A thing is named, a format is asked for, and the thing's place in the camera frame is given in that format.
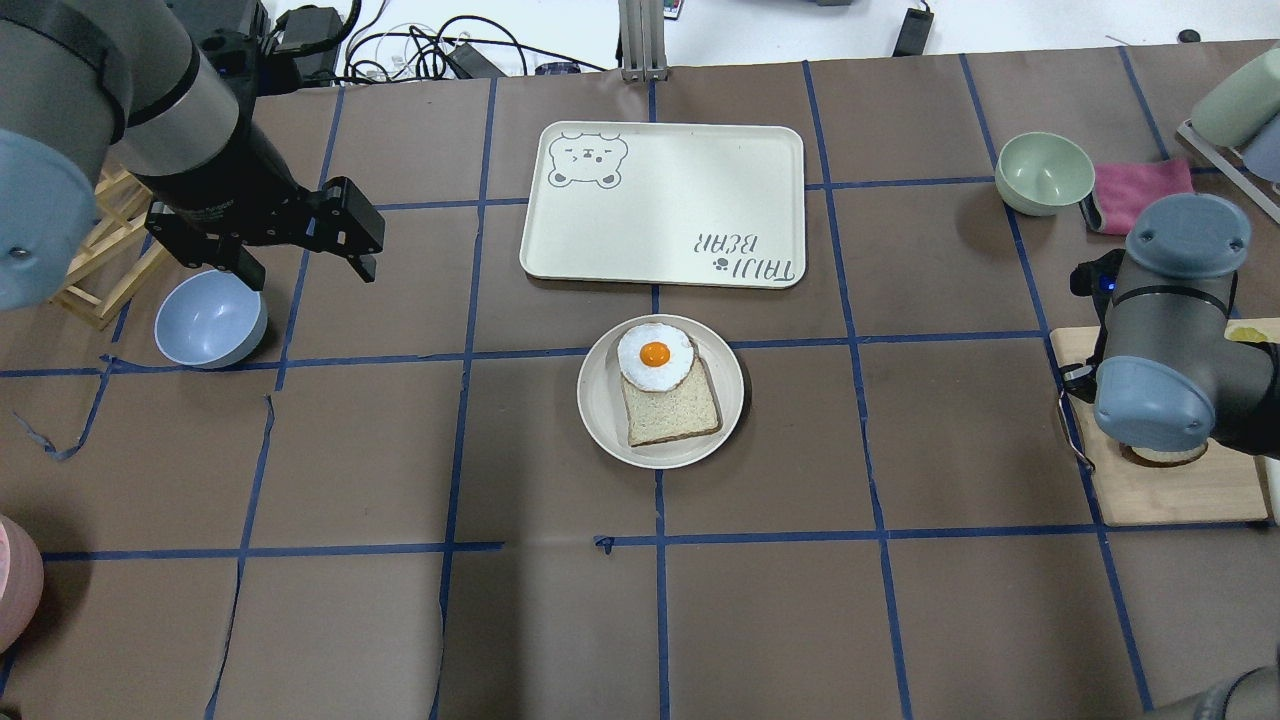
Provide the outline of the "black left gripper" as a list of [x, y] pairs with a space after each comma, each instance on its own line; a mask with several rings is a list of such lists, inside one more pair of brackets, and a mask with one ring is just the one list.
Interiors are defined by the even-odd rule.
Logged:
[[253, 291], [264, 288], [266, 270], [251, 247], [289, 245], [328, 252], [344, 259], [364, 283], [372, 283], [385, 238], [383, 214], [344, 176], [316, 191], [298, 187], [264, 206], [230, 209], [218, 222], [197, 223], [156, 199], [146, 225], [179, 264], [228, 272]]

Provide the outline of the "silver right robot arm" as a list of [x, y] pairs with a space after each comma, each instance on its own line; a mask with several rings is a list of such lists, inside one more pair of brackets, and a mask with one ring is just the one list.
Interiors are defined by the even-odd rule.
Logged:
[[1277, 456], [1277, 346], [1226, 336], [1249, 246], [1238, 205], [1175, 193], [1140, 213], [1121, 249], [1071, 273], [1100, 319], [1089, 401], [1106, 436], [1158, 452], [1215, 441]]

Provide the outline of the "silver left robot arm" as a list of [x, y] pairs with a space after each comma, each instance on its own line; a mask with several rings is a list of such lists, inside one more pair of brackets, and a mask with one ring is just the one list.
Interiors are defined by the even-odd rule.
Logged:
[[296, 60], [353, 29], [276, 46], [230, 40], [241, 70], [212, 59], [165, 1], [3, 4], [3, 309], [51, 299], [96, 218], [108, 159], [151, 195], [148, 233], [182, 265], [210, 266], [260, 291], [251, 249], [291, 245], [376, 277], [385, 222], [349, 178], [307, 190], [253, 122], [260, 77], [296, 77]]

